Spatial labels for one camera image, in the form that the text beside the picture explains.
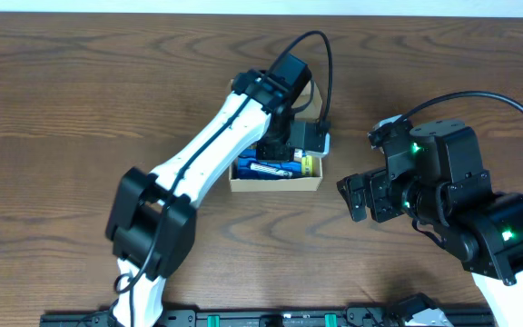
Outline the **black whiteboard marker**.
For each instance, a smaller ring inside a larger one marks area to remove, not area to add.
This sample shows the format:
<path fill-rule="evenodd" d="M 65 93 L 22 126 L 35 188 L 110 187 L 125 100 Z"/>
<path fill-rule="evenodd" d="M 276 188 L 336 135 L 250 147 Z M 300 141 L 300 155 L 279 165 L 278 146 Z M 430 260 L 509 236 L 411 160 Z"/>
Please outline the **black whiteboard marker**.
<path fill-rule="evenodd" d="M 272 167 L 272 166 L 259 164 L 259 163 L 251 163 L 250 169 L 257 173 L 265 173 L 265 174 L 269 174 L 269 175 L 273 175 L 273 176 L 279 176 L 281 178 L 292 178 L 293 177 L 292 172 L 289 172 L 289 171 L 286 171 L 286 170 L 283 170 L 280 168 Z"/>

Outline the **yellow highlighter pen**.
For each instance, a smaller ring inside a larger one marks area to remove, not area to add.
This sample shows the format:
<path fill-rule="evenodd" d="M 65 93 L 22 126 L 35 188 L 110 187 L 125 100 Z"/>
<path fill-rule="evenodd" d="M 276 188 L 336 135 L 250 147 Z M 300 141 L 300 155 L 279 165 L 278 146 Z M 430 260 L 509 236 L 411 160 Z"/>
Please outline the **yellow highlighter pen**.
<path fill-rule="evenodd" d="M 313 176 L 313 159 L 310 156 L 301 158 L 301 174 L 305 177 Z"/>

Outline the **blue utility knife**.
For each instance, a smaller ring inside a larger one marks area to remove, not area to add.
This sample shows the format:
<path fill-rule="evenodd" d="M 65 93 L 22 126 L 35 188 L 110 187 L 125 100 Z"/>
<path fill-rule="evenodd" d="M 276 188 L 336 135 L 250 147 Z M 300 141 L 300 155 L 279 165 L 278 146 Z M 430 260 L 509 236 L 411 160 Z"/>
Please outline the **blue utility knife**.
<path fill-rule="evenodd" d="M 287 163 L 265 163 L 257 161 L 253 157 L 239 157 L 237 163 L 237 177 L 239 179 L 249 179 L 249 180 L 280 180 L 280 179 L 292 179 L 292 178 L 281 178 L 279 176 L 273 176 L 265 173 L 257 173 L 250 169 L 251 163 L 263 164 L 267 166 L 272 166 L 280 168 L 293 173 L 292 178 L 302 177 L 301 174 L 301 164 L 297 162 L 287 162 Z"/>

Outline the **cardboard box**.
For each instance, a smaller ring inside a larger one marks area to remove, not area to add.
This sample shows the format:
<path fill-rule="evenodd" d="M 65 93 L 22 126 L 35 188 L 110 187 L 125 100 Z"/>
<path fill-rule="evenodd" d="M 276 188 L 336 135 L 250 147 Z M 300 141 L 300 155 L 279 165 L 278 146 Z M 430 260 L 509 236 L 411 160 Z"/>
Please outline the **cardboard box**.
<path fill-rule="evenodd" d="M 295 107 L 310 103 L 309 106 L 299 114 L 295 115 L 296 121 L 310 122 L 315 120 L 321 113 L 322 99 L 318 86 L 307 83 L 301 95 L 294 103 Z M 238 160 L 234 160 L 227 169 L 229 173 L 229 184 L 231 191 L 238 192 L 314 192 L 317 191 L 323 178 L 321 158 L 311 157 L 308 160 L 311 163 L 310 175 L 292 179 L 278 180 L 260 180 L 260 179 L 242 179 L 238 176 Z"/>

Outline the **blue whiteboard marker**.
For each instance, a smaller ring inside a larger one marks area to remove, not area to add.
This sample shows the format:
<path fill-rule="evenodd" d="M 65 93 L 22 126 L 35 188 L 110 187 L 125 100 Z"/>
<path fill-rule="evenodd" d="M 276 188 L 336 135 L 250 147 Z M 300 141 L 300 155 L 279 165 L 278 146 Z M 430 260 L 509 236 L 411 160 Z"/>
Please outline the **blue whiteboard marker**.
<path fill-rule="evenodd" d="M 296 162 L 301 162 L 303 158 L 305 158 L 307 156 L 307 154 L 301 150 L 301 149 L 296 149 L 293 153 L 293 160 L 296 161 Z"/>

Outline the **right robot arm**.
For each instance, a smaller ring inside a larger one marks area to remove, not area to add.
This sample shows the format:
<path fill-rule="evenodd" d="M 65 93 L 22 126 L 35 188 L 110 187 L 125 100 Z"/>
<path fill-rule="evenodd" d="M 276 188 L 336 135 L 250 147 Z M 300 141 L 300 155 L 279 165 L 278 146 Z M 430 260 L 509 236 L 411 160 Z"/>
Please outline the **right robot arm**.
<path fill-rule="evenodd" d="M 403 214 L 457 258 L 500 326 L 523 326 L 523 194 L 494 192 L 478 138 L 460 120 L 384 124 L 369 136 L 385 164 L 337 183 L 353 221 Z"/>

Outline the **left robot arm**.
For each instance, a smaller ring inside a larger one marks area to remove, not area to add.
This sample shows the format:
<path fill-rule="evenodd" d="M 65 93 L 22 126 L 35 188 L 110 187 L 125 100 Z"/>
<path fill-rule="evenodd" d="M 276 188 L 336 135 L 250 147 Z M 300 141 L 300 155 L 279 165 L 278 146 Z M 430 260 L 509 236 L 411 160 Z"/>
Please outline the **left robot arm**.
<path fill-rule="evenodd" d="M 120 271 L 110 325 L 157 323 L 167 279 L 194 244 L 203 198 L 240 153 L 290 128 L 292 106 L 310 82 L 308 70 L 240 73 L 219 112 L 178 154 L 149 173 L 124 174 L 105 229 Z"/>

